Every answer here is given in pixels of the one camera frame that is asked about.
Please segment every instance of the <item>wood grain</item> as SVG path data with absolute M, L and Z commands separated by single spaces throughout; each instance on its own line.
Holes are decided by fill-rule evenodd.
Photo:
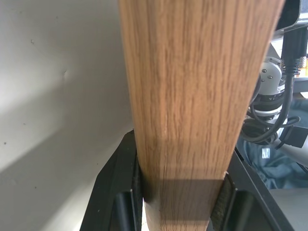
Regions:
M 150 231 L 204 231 L 283 0 L 119 0 Z

